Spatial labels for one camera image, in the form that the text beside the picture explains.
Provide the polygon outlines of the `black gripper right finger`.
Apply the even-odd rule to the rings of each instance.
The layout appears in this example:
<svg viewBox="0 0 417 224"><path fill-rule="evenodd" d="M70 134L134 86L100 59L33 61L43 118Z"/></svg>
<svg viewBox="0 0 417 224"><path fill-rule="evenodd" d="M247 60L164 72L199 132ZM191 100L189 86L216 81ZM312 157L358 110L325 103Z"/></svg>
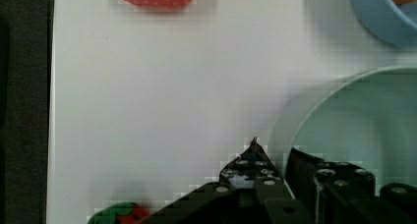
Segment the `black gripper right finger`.
<svg viewBox="0 0 417 224"><path fill-rule="evenodd" d="M349 162L290 150L285 180L315 224L416 224L416 188L390 183Z"/></svg>

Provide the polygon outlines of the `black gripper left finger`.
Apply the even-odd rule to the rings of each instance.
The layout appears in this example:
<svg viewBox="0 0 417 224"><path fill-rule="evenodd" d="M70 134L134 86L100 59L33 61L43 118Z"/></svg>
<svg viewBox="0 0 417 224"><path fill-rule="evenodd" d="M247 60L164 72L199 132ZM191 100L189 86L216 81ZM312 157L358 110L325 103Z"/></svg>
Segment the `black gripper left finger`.
<svg viewBox="0 0 417 224"><path fill-rule="evenodd" d="M257 139L225 165L216 182L189 192L138 224L272 224L267 202L290 199L282 175Z"/></svg>

